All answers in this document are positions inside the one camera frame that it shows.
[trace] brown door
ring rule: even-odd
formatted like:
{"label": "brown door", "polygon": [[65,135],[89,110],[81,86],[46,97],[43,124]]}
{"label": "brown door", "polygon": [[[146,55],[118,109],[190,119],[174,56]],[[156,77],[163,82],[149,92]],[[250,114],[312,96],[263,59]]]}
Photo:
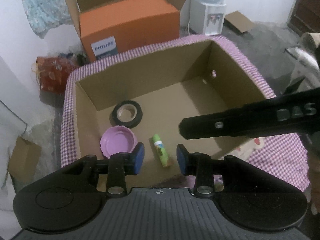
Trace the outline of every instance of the brown door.
{"label": "brown door", "polygon": [[288,25],[299,35],[320,33],[320,0],[297,0]]}

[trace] orange philips box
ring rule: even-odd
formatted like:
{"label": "orange philips box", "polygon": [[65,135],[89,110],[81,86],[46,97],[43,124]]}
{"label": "orange philips box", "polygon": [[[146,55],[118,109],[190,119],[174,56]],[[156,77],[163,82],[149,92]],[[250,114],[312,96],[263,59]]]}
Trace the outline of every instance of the orange philips box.
{"label": "orange philips box", "polygon": [[91,62],[179,37],[185,0],[66,0]]}

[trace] cardboard piece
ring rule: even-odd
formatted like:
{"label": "cardboard piece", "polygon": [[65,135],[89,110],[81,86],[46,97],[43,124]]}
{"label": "cardboard piece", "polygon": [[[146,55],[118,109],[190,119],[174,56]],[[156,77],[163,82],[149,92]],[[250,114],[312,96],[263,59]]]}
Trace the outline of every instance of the cardboard piece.
{"label": "cardboard piece", "polygon": [[226,15],[225,19],[241,33],[247,32],[254,27],[254,23],[239,11]]}
{"label": "cardboard piece", "polygon": [[[219,158],[247,141],[245,137],[185,140],[178,131],[185,117],[225,111],[264,100],[237,63],[211,40],[150,53],[91,75],[76,83],[74,106],[78,158],[102,159],[100,138],[111,127],[110,113],[123,100],[137,101],[141,123],[132,129],[145,146],[138,176],[126,176],[128,188],[148,187],[178,174],[176,146]],[[174,165],[163,168],[152,136],[159,134]]]}
{"label": "cardboard piece", "polygon": [[41,147],[39,145],[19,136],[9,160],[8,172],[20,182],[31,182],[40,155]]}
{"label": "cardboard piece", "polygon": [[179,38],[185,0],[65,0],[90,61]]}

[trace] roll of tape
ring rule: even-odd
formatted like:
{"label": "roll of tape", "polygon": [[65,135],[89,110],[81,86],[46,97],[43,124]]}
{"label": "roll of tape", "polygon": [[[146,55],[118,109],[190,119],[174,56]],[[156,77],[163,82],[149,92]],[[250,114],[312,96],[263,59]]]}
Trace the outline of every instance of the roll of tape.
{"label": "roll of tape", "polygon": [[142,110],[136,101],[128,100],[116,105],[111,116],[116,125],[133,128],[141,122]]}

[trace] silver screw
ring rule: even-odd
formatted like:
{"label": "silver screw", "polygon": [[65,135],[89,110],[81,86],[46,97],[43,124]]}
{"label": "silver screw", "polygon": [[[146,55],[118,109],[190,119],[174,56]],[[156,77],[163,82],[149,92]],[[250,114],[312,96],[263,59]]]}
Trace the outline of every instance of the silver screw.
{"label": "silver screw", "polygon": [[197,188],[197,191],[201,194],[210,194],[213,192],[213,188],[209,186],[201,186]]}
{"label": "silver screw", "polygon": [[121,194],[122,192],[124,192],[124,189],[121,188],[121,187],[110,187],[108,189],[108,192],[112,195],[119,195]]}
{"label": "silver screw", "polygon": [[217,129],[222,129],[223,128],[223,122],[216,122],[214,124],[214,126],[217,128]]}

